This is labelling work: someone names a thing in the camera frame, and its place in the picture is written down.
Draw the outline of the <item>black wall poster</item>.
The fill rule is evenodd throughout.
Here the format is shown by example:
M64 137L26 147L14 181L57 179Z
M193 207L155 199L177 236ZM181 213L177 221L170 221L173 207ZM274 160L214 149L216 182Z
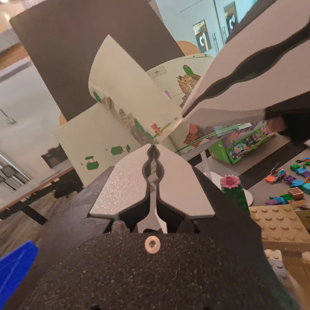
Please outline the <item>black wall poster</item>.
M232 2L224 7L224 15L227 24L228 34L230 35L235 28L235 25L238 24L238 16L235 2Z
M205 20L196 23L192 27L201 53L205 53L212 48Z

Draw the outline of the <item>black backdrop board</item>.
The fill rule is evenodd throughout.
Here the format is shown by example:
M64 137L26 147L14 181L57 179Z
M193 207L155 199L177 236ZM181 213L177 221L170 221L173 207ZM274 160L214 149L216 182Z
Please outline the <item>black backdrop board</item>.
M88 77L108 35L145 71L184 56L147 1L44 1L10 24L67 121L95 104Z

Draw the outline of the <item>pile of loose toy bricks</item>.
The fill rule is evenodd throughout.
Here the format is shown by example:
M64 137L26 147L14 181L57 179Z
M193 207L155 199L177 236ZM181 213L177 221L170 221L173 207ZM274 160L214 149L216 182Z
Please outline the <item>pile of loose toy bricks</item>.
M310 158L305 157L296 160L295 163L290 165L289 171L293 175L288 174L283 168L277 168L277 166L278 164L273 167L264 180L269 184L284 183L289 188L286 194L269 197L265 205L284 205L304 200L305 194L309 195L310 193Z

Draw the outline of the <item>grey desk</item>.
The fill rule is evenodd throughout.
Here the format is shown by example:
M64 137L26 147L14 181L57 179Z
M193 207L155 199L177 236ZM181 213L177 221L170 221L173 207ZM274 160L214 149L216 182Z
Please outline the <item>grey desk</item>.
M266 182L264 178L269 175L270 170L278 163L278 167L283 168L288 175L302 179L290 170L290 165L296 160L309 157L309 148L304 144L294 144L288 138L276 134L236 164L214 159L208 151L206 156L210 172L219 176L239 176L244 189L253 196L252 206L264 206L269 197L287 194L289 189L289 185L284 181L275 184Z

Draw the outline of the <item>person's right hand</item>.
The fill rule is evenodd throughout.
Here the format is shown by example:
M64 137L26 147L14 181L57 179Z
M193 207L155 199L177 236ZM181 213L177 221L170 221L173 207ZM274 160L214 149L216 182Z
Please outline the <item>person's right hand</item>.
M267 127L272 133L280 133L286 131L285 119L282 116L277 116L267 120Z

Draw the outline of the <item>green toy box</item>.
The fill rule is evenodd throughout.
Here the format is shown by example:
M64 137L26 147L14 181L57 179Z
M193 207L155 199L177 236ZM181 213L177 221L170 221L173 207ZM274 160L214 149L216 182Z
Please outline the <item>green toy box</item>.
M234 131L222 138L209 147L208 151L214 159L227 164L235 164L273 135L266 121L252 123L250 127Z

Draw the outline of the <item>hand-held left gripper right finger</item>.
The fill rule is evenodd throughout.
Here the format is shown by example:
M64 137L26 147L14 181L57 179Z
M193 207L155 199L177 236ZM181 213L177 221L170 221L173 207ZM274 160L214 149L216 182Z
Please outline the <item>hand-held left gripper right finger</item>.
M154 146L158 183L156 211L166 223L168 233L175 233L184 219L213 218L211 206L193 167L162 145Z

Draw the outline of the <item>blue plastic bin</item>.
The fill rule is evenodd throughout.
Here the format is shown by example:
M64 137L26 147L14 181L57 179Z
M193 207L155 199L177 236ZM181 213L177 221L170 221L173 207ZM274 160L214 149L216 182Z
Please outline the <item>blue plastic bin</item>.
M37 253L37 246L27 241L0 259L0 309L24 280Z

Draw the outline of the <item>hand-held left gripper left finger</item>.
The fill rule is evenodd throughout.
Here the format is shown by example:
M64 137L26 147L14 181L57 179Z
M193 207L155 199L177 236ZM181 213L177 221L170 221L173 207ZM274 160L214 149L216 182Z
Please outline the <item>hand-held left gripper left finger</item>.
M132 232L150 211L153 145L147 144L122 158L112 170L89 215L121 220Z

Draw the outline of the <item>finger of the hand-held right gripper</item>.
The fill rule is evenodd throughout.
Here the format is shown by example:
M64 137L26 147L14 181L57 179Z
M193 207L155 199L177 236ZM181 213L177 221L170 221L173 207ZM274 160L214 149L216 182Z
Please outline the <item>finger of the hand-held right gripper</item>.
M261 76L287 52L309 40L309 1L258 1L233 30L183 107L221 95Z
M184 123L228 125L263 120L265 115L309 112L309 40L287 52L267 72L236 83L219 96L199 103Z

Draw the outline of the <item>brick instruction booklet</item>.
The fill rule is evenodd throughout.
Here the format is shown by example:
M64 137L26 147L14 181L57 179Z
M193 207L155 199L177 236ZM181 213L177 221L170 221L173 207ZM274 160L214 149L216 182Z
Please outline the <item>brick instruction booklet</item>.
M145 72L111 37L100 46L88 79L96 104L55 131L86 187L110 166L147 144L177 154L250 123L184 124L181 108L213 61L204 53L167 61Z

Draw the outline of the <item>toy brick model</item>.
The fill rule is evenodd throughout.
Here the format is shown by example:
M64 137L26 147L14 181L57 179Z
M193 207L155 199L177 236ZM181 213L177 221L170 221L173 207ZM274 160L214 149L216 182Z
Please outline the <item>toy brick model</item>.
M296 211L297 207L309 208L309 202L304 199L291 204L251 207L237 176L224 176L219 182L221 190L230 195L231 200L242 197L245 201L242 210L260 226L263 247L269 252L267 257L279 260L271 252L281 251L301 306L309 309L310 236Z

